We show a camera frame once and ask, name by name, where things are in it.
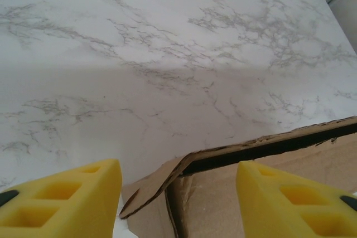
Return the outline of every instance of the white marble surface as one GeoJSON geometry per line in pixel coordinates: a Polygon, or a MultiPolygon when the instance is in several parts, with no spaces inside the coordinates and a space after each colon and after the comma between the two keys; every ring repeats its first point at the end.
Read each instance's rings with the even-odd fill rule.
{"type": "Polygon", "coordinates": [[[175,156],[355,115],[323,0],[0,0],[0,190],[102,158],[175,156]]]}

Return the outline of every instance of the cardboard flap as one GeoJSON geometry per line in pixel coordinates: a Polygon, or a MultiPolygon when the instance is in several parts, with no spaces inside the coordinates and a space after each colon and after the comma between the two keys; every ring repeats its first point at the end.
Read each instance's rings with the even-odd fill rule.
{"type": "Polygon", "coordinates": [[[136,183],[137,189],[128,199],[119,217],[128,218],[159,196],[166,187],[190,164],[190,154],[163,164],[146,179],[136,183]]]}
{"type": "MultiPolygon", "coordinates": [[[[167,188],[167,186],[171,182],[173,182],[173,180],[176,179],[187,167],[189,168],[187,168],[186,171],[189,170],[190,167],[193,165],[202,165],[202,161],[205,161],[207,159],[209,159],[211,163],[216,163],[220,161],[218,159],[218,157],[220,156],[241,151],[247,154],[247,152],[249,152],[249,150],[247,149],[257,149],[258,147],[260,147],[259,150],[263,151],[266,155],[280,154],[289,150],[306,148],[312,145],[313,143],[323,142],[333,137],[348,135],[355,132],[357,132],[357,116],[341,120],[335,120],[329,123],[310,125],[308,127],[295,129],[287,133],[265,136],[240,144],[202,150],[199,152],[187,154],[183,157],[175,158],[163,164],[158,170],[153,172],[145,179],[139,181],[138,183],[135,183],[135,187],[137,188],[137,190],[136,188],[132,188],[134,194],[131,195],[131,197],[124,205],[123,209],[119,214],[119,217],[125,219],[128,218],[130,215],[136,213],[141,208],[152,202],[156,197],[158,197],[167,188]],[[339,131],[336,132],[334,130],[333,132],[331,132],[331,130],[333,129],[339,129],[339,131]],[[319,133],[319,136],[309,137],[313,133],[319,133]],[[303,142],[301,140],[297,140],[298,137],[302,136],[305,137],[303,142]],[[290,144],[287,145],[288,147],[292,147],[292,144],[295,143],[298,144],[295,144],[295,148],[286,148],[284,150],[275,152],[273,151],[273,148],[267,148],[266,146],[267,144],[272,144],[274,147],[276,147],[277,142],[285,140],[290,140],[290,144]]],[[[257,154],[256,152],[252,150],[251,152],[253,152],[253,154],[255,153],[255,155],[253,155],[251,159],[262,157],[261,154],[260,156],[258,156],[259,154],[257,154]]]]}

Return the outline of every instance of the yellow foam block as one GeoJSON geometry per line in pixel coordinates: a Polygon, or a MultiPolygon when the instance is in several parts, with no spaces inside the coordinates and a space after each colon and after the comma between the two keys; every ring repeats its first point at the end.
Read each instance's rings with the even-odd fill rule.
{"type": "Polygon", "coordinates": [[[244,161],[237,193],[246,238],[357,237],[357,200],[342,190],[244,161]]]}
{"type": "Polygon", "coordinates": [[[16,185],[0,207],[0,238],[112,237],[121,188],[116,159],[16,185]]]}

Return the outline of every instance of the corrugated cardboard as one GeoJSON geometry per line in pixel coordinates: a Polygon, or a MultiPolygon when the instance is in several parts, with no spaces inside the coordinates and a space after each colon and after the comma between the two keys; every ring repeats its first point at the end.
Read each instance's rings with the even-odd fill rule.
{"type": "Polygon", "coordinates": [[[139,237],[244,237],[237,162],[257,159],[347,191],[357,191],[357,117],[188,154],[123,187],[120,213],[139,237]]]}

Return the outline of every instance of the white wall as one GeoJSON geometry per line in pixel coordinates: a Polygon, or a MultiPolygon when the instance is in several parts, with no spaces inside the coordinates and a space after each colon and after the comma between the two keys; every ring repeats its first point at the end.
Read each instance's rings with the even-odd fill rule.
{"type": "Polygon", "coordinates": [[[330,7],[357,52],[357,0],[335,0],[330,7]]]}

